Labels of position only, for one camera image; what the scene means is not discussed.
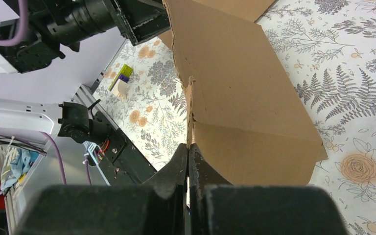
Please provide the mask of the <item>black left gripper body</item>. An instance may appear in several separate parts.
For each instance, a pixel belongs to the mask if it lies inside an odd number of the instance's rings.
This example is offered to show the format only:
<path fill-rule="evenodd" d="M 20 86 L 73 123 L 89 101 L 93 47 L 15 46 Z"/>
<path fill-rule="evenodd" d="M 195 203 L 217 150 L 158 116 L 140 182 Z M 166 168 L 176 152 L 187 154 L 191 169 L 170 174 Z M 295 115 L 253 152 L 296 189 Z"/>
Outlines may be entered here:
<path fill-rule="evenodd" d="M 137 46 L 168 31 L 170 22 L 162 0 L 113 0 L 119 30 Z"/>

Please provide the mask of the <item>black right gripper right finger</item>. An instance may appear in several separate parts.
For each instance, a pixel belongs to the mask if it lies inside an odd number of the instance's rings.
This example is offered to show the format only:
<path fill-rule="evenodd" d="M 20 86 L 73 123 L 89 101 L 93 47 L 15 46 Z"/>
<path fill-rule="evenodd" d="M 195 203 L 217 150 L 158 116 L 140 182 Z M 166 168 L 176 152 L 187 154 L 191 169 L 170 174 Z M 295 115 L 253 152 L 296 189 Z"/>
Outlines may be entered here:
<path fill-rule="evenodd" d="M 193 235 L 345 235 L 343 218 L 318 187 L 232 185 L 188 150 L 190 230 Z"/>

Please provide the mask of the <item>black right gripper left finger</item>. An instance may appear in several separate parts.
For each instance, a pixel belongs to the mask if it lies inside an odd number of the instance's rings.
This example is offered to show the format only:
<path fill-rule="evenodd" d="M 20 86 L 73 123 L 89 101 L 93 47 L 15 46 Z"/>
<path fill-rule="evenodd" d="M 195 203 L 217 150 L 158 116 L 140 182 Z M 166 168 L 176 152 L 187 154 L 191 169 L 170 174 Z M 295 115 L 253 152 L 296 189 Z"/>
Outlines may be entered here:
<path fill-rule="evenodd" d="M 17 235 L 183 235 L 188 148 L 147 181 L 127 186 L 54 185 L 36 194 Z"/>

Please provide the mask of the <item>cardboard box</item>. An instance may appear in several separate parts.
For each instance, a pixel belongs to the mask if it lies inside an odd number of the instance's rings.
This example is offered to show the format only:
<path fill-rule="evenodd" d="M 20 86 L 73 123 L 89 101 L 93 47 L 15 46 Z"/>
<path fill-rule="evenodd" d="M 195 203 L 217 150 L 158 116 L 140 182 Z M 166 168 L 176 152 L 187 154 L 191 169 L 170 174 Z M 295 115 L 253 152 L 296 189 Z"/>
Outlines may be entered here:
<path fill-rule="evenodd" d="M 327 155 L 256 20 L 271 0 L 166 0 L 188 143 L 232 184 L 307 185 Z"/>

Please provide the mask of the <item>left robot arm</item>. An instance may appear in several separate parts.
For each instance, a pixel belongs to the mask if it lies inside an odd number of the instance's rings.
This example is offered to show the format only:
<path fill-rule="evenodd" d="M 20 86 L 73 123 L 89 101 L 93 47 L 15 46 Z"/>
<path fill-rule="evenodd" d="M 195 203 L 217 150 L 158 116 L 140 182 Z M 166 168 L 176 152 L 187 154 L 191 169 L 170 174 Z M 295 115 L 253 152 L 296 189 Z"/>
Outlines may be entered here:
<path fill-rule="evenodd" d="M 0 136 L 56 135 L 61 103 L 93 82 L 109 47 L 168 29 L 161 0 L 0 0 Z"/>

